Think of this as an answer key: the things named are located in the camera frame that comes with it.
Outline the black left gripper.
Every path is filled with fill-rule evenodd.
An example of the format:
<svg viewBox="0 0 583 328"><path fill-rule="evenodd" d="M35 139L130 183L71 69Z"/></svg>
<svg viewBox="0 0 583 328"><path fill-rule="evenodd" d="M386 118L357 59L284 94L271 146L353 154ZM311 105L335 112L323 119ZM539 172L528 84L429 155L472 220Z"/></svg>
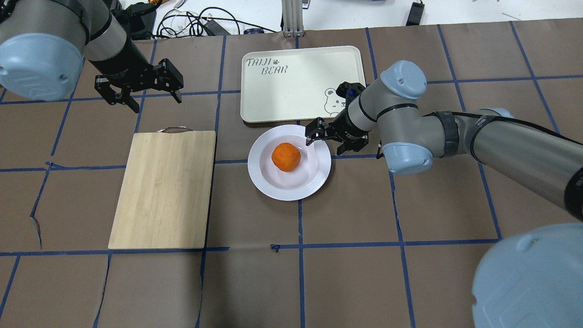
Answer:
<svg viewBox="0 0 583 328"><path fill-rule="evenodd" d="M143 91L154 78L154 89L169 92L178 104L183 102L184 77L179 69L167 58L151 65L132 40L126 40L113 57L94 61L94 66L101 73L95 76L94 89L110 105L123 104L139 113L139 104L130 93Z"/></svg>

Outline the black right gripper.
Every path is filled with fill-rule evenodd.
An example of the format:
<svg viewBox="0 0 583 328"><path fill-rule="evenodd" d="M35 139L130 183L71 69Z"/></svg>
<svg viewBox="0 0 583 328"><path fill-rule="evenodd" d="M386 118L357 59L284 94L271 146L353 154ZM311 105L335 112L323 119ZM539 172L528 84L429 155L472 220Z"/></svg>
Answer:
<svg viewBox="0 0 583 328"><path fill-rule="evenodd" d="M334 140L341 145L337 155L344 152L359 152L369 143L368 131L364 131L352 122L348 110L342 110L334 120L327 124L323 118L315 118L305 126L306 147L318 140Z"/></svg>

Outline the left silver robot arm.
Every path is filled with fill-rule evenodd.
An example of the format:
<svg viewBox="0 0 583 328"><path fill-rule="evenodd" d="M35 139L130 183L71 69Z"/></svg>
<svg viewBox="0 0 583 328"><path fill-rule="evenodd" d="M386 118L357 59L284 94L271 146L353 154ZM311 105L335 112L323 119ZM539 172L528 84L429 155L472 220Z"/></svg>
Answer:
<svg viewBox="0 0 583 328"><path fill-rule="evenodd" d="M99 74L94 89L135 113L133 92L168 92L181 103L183 75L168 59L150 64L102 0L3 0L0 80L29 100L56 102L77 87L83 63Z"/></svg>

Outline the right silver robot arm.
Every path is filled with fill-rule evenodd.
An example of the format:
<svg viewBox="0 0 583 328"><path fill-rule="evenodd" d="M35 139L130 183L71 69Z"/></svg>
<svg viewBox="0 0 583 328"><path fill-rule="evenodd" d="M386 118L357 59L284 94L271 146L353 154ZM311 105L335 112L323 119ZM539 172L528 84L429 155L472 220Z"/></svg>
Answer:
<svg viewBox="0 0 583 328"><path fill-rule="evenodd" d="M370 85L343 82L345 104L330 122L315 118L306 145L339 143L358 152L380 136L378 156L395 176L423 173L436 159L466 155L575 219L503 237L481 258L472 283L477 328L582 326L582 143L503 108L421 114L423 70L401 60Z"/></svg>

